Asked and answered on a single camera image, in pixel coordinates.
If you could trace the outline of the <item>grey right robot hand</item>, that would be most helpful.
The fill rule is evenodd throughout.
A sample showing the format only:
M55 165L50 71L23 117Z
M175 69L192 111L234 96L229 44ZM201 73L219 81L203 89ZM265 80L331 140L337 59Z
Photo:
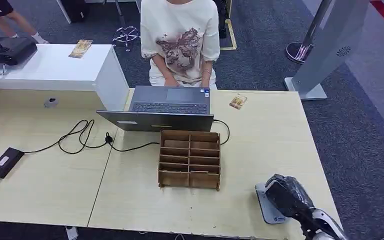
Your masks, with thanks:
M314 203L295 177L274 174L265 187L269 202L283 216L295 220L312 218Z

